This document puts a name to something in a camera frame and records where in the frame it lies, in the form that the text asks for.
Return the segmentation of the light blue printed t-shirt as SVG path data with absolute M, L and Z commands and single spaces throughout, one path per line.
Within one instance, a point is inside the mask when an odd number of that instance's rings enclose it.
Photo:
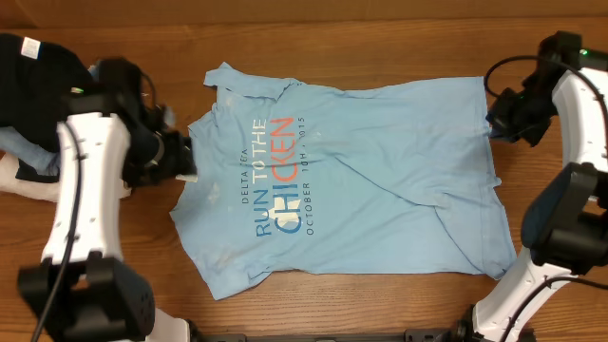
M 274 272 L 500 278 L 515 260 L 481 78 L 341 90 L 222 64 L 204 82 L 171 217 L 215 299 Z

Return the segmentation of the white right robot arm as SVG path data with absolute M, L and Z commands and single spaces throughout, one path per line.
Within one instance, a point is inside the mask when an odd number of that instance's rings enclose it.
M 607 263 L 607 214 L 585 210 L 590 201 L 607 207 L 607 55 L 558 31 L 532 58 L 522 91 L 496 94 L 486 118 L 494 138 L 535 146 L 559 117 L 563 168 L 525 212 L 521 252 L 492 292 L 454 330 L 408 330 L 407 341 L 533 341 L 526 323 L 535 312 Z

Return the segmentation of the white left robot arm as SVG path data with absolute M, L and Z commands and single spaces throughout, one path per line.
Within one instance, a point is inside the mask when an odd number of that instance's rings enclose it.
M 38 265 L 18 273 L 37 319 L 32 339 L 198 341 L 196 325 L 156 306 L 149 282 L 124 263 L 119 208 L 125 187 L 197 175 L 191 140 L 145 99 L 150 78 L 123 59 L 100 61 L 93 84 L 70 90 L 57 125 L 60 192 Z

